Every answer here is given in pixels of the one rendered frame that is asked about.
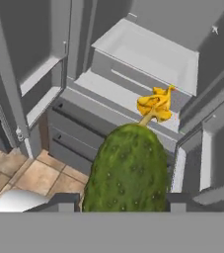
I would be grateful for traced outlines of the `grey door bin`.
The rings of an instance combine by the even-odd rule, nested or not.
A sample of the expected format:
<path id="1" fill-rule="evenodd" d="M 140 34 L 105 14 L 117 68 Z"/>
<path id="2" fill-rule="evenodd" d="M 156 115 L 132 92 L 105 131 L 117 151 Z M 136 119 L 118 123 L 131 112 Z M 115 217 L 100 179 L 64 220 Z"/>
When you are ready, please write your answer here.
<path id="1" fill-rule="evenodd" d="M 21 83 L 22 97 L 42 97 L 51 88 L 65 86 L 67 57 L 50 56 Z"/>
<path id="2" fill-rule="evenodd" d="M 54 101 L 61 91 L 60 87 L 50 88 L 44 96 L 35 104 L 31 111 L 27 114 L 27 122 L 29 127 L 32 127 L 38 120 L 41 114 L 47 109 L 47 107 Z"/>

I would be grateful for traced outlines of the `grey fridge body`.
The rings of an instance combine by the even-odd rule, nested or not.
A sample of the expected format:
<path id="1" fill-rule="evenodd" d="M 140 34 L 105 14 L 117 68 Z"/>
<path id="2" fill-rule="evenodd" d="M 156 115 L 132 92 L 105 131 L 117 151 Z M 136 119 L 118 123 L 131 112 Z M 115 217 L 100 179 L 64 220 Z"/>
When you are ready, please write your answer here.
<path id="1" fill-rule="evenodd" d="M 103 34 L 111 29 L 120 20 L 108 25 Z M 77 100 L 80 100 L 81 97 L 89 98 L 92 101 L 97 101 L 99 104 L 105 105 L 107 108 L 110 108 L 113 111 L 120 112 L 128 117 L 139 120 L 140 117 L 138 117 L 136 114 L 90 90 L 81 87 L 76 83 L 76 80 L 81 74 L 91 70 L 92 72 L 110 80 L 111 82 L 138 94 L 139 97 L 149 95 L 154 86 L 166 89 L 171 84 L 160 81 L 156 77 L 143 73 L 142 71 L 137 70 L 135 67 L 132 67 L 131 65 L 128 65 L 110 55 L 105 54 L 104 52 L 100 52 L 95 49 L 93 47 L 93 43 L 102 35 L 92 40 L 89 36 L 89 32 L 93 29 L 90 24 L 90 15 L 86 13 L 82 16 L 81 30 L 79 32 L 73 32 L 70 35 L 70 45 L 78 47 L 78 59 L 75 64 L 70 65 L 69 76 L 67 77 L 67 87 L 60 96 L 65 99 L 71 99 L 75 97 Z M 171 119 L 162 124 L 158 124 L 156 122 L 150 124 L 150 129 L 157 134 L 165 150 L 170 155 L 175 152 L 176 143 L 182 136 L 179 133 L 179 113 L 189 99 L 195 96 L 184 92 L 178 87 L 176 88 L 177 90 L 172 96 L 171 100 L 171 111 L 173 113 Z M 57 128 L 50 122 L 50 111 L 51 107 L 48 111 L 49 127 Z M 88 145 L 96 148 L 98 151 L 101 144 L 99 146 L 92 146 L 90 144 Z"/>

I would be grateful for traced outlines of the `grey fridge door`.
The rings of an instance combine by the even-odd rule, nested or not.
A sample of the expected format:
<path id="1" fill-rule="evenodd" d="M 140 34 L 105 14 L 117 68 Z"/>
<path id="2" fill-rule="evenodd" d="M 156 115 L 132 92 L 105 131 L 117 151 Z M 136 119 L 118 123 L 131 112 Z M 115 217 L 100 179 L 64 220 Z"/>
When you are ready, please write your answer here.
<path id="1" fill-rule="evenodd" d="M 196 95 L 182 108 L 171 192 L 200 195 L 212 187 L 213 136 L 223 125 L 217 116 L 224 104 L 224 11 L 199 49 Z"/>
<path id="2" fill-rule="evenodd" d="M 72 0 L 0 0 L 0 150 L 35 158 L 39 121 L 66 87 Z M 50 56 L 67 57 L 65 86 L 32 127 L 27 114 L 44 96 L 22 97 L 21 83 Z"/>

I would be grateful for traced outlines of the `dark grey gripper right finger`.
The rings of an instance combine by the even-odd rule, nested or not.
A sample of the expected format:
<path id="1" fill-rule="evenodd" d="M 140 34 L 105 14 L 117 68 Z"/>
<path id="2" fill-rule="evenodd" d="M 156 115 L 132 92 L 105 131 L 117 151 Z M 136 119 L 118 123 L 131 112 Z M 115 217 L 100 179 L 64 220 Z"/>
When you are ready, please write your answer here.
<path id="1" fill-rule="evenodd" d="M 186 211 L 220 212 L 217 208 L 197 203 L 192 199 L 192 196 L 187 193 L 168 193 L 166 195 L 166 200 L 170 208 L 174 205 L 183 205 Z"/>

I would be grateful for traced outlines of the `grey freezer drawer front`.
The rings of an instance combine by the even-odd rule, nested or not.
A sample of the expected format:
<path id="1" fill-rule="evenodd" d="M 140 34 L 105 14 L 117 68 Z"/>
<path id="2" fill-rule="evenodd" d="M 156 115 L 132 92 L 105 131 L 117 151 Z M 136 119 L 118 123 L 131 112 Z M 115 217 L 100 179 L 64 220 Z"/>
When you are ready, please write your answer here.
<path id="1" fill-rule="evenodd" d="M 72 133 L 92 146 L 99 146 L 101 140 L 117 127 L 137 123 L 136 119 L 85 97 L 77 100 L 60 96 L 51 106 L 50 117 L 54 127 Z"/>
<path id="2" fill-rule="evenodd" d="M 49 154 L 79 172 L 89 175 L 97 149 L 50 126 Z"/>

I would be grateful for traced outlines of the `green cucumber with yellow flower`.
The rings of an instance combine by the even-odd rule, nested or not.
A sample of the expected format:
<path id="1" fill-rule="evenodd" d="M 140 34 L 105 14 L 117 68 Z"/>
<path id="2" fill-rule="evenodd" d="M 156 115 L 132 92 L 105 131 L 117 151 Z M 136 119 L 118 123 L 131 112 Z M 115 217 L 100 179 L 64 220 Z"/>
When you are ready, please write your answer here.
<path id="1" fill-rule="evenodd" d="M 142 119 L 115 128 L 99 148 L 84 190 L 83 212 L 163 212 L 170 188 L 164 146 L 147 125 L 169 120 L 173 85 L 137 99 Z"/>

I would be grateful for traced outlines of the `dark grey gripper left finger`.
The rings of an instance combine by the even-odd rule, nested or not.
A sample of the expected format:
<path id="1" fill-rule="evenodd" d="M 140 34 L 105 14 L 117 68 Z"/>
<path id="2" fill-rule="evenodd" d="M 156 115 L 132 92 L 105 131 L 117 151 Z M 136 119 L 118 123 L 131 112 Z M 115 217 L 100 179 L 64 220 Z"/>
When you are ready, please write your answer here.
<path id="1" fill-rule="evenodd" d="M 26 212 L 79 212 L 79 193 L 56 193 L 52 198 L 28 208 Z"/>

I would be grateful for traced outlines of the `pale grey fridge shelf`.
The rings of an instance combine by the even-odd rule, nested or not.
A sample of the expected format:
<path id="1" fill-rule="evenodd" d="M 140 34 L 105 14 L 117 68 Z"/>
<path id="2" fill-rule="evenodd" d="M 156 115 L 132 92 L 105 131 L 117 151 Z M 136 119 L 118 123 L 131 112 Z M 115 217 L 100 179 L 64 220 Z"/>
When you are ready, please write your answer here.
<path id="1" fill-rule="evenodd" d="M 93 43 L 114 57 L 160 81 L 196 95 L 199 53 L 167 40 L 126 19 Z"/>
<path id="2" fill-rule="evenodd" d="M 76 83 L 141 117 L 136 105 L 139 98 L 138 94 L 111 82 L 91 70 L 81 74 Z"/>

